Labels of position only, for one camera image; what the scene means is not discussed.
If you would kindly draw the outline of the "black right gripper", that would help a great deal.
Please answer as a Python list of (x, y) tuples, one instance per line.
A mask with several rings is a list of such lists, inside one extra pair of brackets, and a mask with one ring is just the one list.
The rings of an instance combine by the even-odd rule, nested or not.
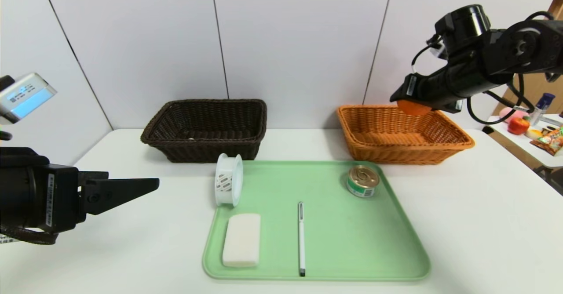
[(418, 73), (407, 75), (405, 83), (392, 93), (389, 102), (406, 97), (407, 100), (428, 106), (432, 110), (454, 110), (455, 100), (448, 88), (448, 69), (448, 66), (444, 66), (428, 76)]

